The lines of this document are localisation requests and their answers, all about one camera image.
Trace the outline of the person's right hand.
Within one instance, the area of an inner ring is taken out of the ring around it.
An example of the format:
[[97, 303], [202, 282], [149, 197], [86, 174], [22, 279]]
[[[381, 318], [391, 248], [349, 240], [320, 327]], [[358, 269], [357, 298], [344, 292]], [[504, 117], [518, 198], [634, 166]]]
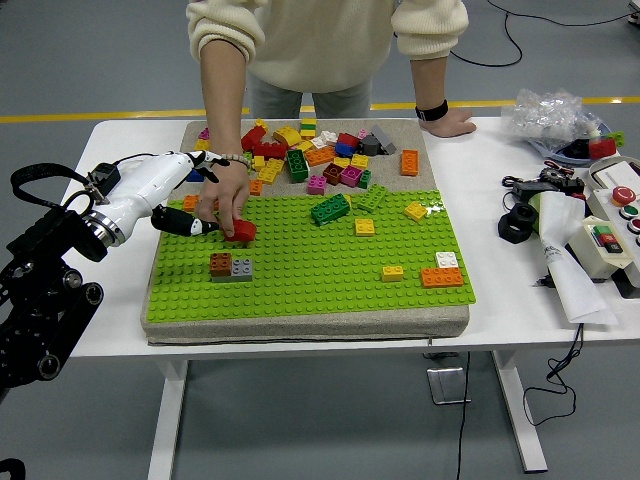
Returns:
[[194, 212], [202, 221], [217, 222], [232, 237], [234, 221], [241, 218], [250, 195], [248, 169], [239, 161], [231, 161], [227, 166], [214, 164], [211, 171], [218, 182], [204, 181]]

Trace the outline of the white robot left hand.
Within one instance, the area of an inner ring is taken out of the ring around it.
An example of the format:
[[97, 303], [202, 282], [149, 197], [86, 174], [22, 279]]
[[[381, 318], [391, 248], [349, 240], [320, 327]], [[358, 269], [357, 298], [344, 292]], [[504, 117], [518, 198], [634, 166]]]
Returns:
[[162, 203], [191, 171], [196, 170], [217, 183], [213, 167], [229, 164], [220, 155], [203, 150], [152, 155], [126, 171], [86, 221], [108, 246], [123, 244], [133, 233], [136, 222], [146, 217], [154, 228], [176, 235], [189, 237], [216, 231], [217, 223], [199, 220]]

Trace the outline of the person's left hand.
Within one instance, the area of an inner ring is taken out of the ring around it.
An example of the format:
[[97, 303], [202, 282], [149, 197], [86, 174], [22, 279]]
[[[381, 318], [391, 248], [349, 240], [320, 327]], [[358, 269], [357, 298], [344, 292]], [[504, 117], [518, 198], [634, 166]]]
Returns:
[[476, 131], [476, 125], [471, 121], [470, 109], [450, 108], [440, 119], [433, 121], [419, 120], [420, 127], [438, 138], [454, 138], [471, 134]]

